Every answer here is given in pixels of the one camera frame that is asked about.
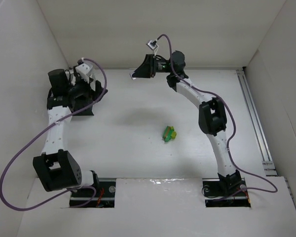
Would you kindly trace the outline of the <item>lime green lego brick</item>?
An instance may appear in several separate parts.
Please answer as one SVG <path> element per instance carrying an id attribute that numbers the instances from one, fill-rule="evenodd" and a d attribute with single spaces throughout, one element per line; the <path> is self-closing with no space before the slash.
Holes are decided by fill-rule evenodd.
<path id="1" fill-rule="evenodd" d="M 171 134 L 170 134 L 170 139 L 171 140 L 173 140 L 173 139 L 175 139 L 176 138 L 176 136 L 177 136 L 177 133 L 176 133 L 176 131 L 171 131 Z"/>

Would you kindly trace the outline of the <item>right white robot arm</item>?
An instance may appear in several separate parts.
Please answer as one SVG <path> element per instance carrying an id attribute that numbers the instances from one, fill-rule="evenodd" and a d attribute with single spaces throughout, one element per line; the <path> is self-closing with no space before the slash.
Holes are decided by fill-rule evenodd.
<path id="1" fill-rule="evenodd" d="M 171 56 L 173 61 L 160 55 L 147 54 L 131 77 L 149 79 L 155 77 L 156 73 L 167 73 L 169 87 L 196 106 L 199 127 L 210 140 L 217 161 L 220 195 L 229 196 L 241 185 L 241 175 L 228 154 L 225 132 L 227 117 L 222 99 L 195 89 L 184 71 L 185 55 L 182 52 L 175 51 Z"/>

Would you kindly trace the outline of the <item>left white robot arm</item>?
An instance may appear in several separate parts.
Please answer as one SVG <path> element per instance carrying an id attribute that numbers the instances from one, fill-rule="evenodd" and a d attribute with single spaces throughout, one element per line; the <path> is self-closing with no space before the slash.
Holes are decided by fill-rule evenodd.
<path id="1" fill-rule="evenodd" d="M 34 169 L 47 192 L 84 186 L 99 187 L 95 171 L 81 170 L 68 151 L 67 134 L 72 116 L 93 115 L 93 102 L 107 93 L 94 78 L 92 66 L 83 63 L 71 71 L 55 69 L 48 73 L 51 89 L 47 112 L 51 128 L 40 156 L 34 157 Z"/>

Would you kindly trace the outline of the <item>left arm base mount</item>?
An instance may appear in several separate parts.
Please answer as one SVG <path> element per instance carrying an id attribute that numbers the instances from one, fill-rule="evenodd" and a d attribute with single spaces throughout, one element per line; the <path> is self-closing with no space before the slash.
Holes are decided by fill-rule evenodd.
<path id="1" fill-rule="evenodd" d="M 116 179 L 100 178 L 96 194 L 92 189 L 79 189 L 71 193 L 69 207 L 75 208 L 114 208 Z"/>

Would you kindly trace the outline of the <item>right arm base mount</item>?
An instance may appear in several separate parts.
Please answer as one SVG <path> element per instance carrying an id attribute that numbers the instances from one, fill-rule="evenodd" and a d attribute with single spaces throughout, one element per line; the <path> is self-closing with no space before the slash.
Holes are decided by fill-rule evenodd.
<path id="1" fill-rule="evenodd" d="M 241 185 L 246 185 L 245 179 L 242 178 L 240 184 L 224 191 L 220 186 L 219 179 L 203 179 L 202 195 L 204 196 L 205 206 L 214 207 L 251 207 L 248 193 L 240 191 Z"/>

